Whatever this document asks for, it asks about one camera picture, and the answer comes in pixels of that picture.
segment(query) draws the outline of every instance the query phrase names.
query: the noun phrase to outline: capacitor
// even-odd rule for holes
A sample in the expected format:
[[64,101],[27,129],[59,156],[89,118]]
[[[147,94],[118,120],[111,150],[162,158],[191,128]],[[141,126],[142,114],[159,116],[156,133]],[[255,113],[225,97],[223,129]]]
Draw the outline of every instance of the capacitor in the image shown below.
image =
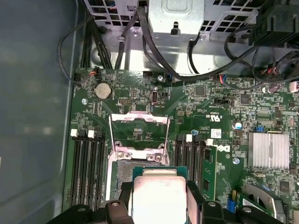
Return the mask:
[[198,135],[198,133],[199,133],[198,130],[195,130],[195,129],[193,129],[193,130],[191,131],[191,134],[192,134],[192,135]]
[[107,83],[100,83],[97,85],[97,87],[95,87],[94,93],[99,99],[106,100],[111,97],[112,88]]
[[242,124],[240,122],[234,122],[232,127],[235,130],[239,130],[239,129],[242,129]]

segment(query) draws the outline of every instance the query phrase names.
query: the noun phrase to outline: integrated circuit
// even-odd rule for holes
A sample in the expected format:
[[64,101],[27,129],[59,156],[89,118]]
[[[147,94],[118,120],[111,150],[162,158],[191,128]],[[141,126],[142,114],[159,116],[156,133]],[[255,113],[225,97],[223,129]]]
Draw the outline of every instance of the integrated circuit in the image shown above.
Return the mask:
[[248,105],[250,103],[250,95],[243,94],[240,98],[240,104]]
[[205,87],[204,86],[196,86],[195,87],[195,95],[196,96],[204,96],[205,95]]
[[279,190],[281,192],[290,192],[290,183],[286,181],[281,181],[279,183]]

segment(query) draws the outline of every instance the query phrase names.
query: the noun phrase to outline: mounting screw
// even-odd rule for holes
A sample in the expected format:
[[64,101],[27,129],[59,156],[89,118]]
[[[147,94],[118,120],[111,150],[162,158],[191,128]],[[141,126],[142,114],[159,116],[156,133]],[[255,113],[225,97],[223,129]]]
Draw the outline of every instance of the mounting screw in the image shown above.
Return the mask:
[[138,31],[137,30],[133,31],[133,36],[138,36]]
[[204,41],[204,40],[206,39],[206,35],[201,34],[201,35],[199,36],[199,38],[200,38],[201,41]]
[[251,209],[250,208],[243,208],[243,211],[247,212],[247,213],[251,213]]
[[159,75],[159,76],[157,77],[157,80],[158,80],[159,82],[162,82],[162,81],[163,81],[163,76]]
[[160,155],[156,155],[156,156],[155,156],[155,160],[156,160],[157,162],[160,162],[160,161],[162,160],[162,157],[161,157]]
[[235,157],[235,158],[233,158],[233,164],[239,164],[240,163],[240,159],[239,158],[237,158],[237,157]]
[[211,207],[216,207],[216,203],[215,202],[209,202],[208,205],[210,205]]
[[118,152],[117,156],[118,156],[118,158],[123,158],[124,154],[123,154],[123,152]]
[[84,98],[84,99],[81,100],[81,102],[82,102],[82,104],[86,105],[87,104],[87,99]]

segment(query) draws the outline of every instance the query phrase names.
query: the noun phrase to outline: heatsink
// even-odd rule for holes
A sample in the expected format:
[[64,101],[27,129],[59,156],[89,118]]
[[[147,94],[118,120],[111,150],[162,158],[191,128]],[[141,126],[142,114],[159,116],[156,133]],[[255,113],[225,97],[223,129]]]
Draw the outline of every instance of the heatsink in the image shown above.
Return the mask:
[[289,168],[289,135],[249,133],[248,166],[257,168]]

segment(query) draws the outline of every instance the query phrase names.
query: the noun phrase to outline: metal bracket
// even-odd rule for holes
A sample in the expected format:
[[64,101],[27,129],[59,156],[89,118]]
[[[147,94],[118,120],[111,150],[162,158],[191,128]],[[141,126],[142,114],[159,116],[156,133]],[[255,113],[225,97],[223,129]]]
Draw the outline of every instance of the metal bracket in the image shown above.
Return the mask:
[[[112,122],[134,121],[135,119],[143,119],[146,122],[160,123],[163,125],[167,125],[164,144],[161,144],[158,148],[145,148],[143,150],[136,150],[133,147],[122,146],[120,144],[117,145],[113,137]],[[156,117],[149,112],[142,112],[142,111],[131,111],[127,114],[110,114],[109,126],[110,126],[111,142],[112,142],[112,151],[108,155],[106,201],[110,199],[112,163],[114,161],[137,159],[137,160],[159,162],[165,166],[168,166],[170,163],[168,152],[167,152],[168,131],[170,126],[170,119],[168,117]]]

